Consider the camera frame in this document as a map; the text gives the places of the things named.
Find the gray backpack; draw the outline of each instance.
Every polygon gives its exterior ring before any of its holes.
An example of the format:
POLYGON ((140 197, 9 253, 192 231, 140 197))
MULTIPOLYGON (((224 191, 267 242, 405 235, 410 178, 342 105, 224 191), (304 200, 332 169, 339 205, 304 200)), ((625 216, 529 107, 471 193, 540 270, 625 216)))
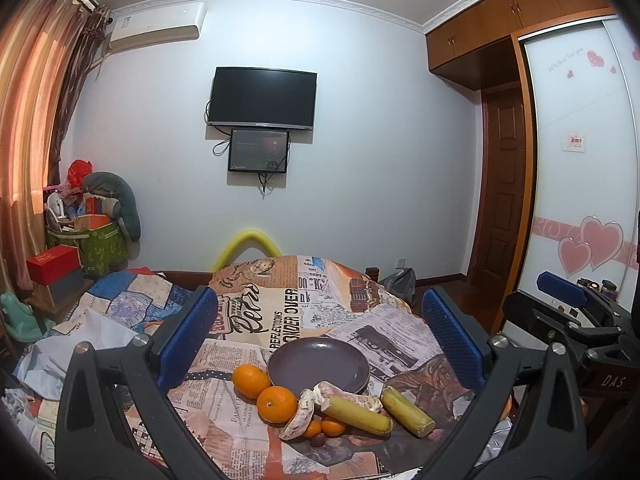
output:
POLYGON ((415 294, 415 272, 413 269, 400 269, 380 281, 380 285, 396 298, 411 304, 415 294))

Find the gray plush pillow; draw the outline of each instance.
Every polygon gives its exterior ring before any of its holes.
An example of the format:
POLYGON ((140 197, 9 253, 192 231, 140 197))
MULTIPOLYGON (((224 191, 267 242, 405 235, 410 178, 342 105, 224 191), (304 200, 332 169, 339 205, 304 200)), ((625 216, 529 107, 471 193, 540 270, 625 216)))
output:
POLYGON ((114 204, 112 216, 118 219, 121 227, 124 226, 122 231, 130 241, 140 240, 140 218, 136 209, 136 197, 122 177, 107 171, 96 171, 84 177, 82 188, 94 195, 116 198, 119 204, 114 204))

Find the metal bolt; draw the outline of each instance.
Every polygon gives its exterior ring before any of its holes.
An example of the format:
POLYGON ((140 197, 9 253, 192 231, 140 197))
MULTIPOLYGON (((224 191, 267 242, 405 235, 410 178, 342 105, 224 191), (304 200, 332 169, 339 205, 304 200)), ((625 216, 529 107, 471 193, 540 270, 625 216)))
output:
POLYGON ((566 348, 564 347, 564 345, 562 343, 553 343, 551 345, 551 349, 552 349, 554 354, 558 354, 558 355, 566 354, 566 348))
POLYGON ((491 344, 496 348, 507 348, 507 346, 509 346, 509 340, 502 334, 497 334, 491 338, 491 344))
POLYGON ((85 352, 87 352, 89 350, 89 342, 88 341, 82 341, 81 343, 78 343, 76 345, 76 353, 77 354, 84 354, 85 352))
POLYGON ((151 341, 151 338, 147 334, 136 334, 131 340, 134 346, 145 346, 149 341, 151 341))

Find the white air conditioner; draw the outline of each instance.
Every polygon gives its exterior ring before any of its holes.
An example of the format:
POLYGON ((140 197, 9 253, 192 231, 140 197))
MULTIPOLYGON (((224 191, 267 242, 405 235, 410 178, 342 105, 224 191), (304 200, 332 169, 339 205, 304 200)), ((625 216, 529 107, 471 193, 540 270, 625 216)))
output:
POLYGON ((171 41, 197 40, 207 9, 190 2, 126 14, 116 20, 111 33, 111 53, 171 41))

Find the pink stripe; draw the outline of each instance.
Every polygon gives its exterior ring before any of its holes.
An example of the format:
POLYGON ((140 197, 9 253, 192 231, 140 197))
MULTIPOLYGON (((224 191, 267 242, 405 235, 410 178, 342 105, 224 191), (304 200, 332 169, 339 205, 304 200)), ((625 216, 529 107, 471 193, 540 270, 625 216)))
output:
MULTIPOLYGON (((572 240, 580 239, 580 227, 563 224, 556 220, 549 220, 548 218, 540 218, 539 216, 533 217, 533 224, 531 226, 531 234, 548 238, 549 240, 555 240, 559 242, 562 238, 571 238, 572 240)), ((636 253, 638 252, 638 246, 631 242, 622 242, 622 247, 613 257, 613 260, 620 262, 623 265, 627 265, 632 269, 638 270, 638 262, 636 262, 636 253)))

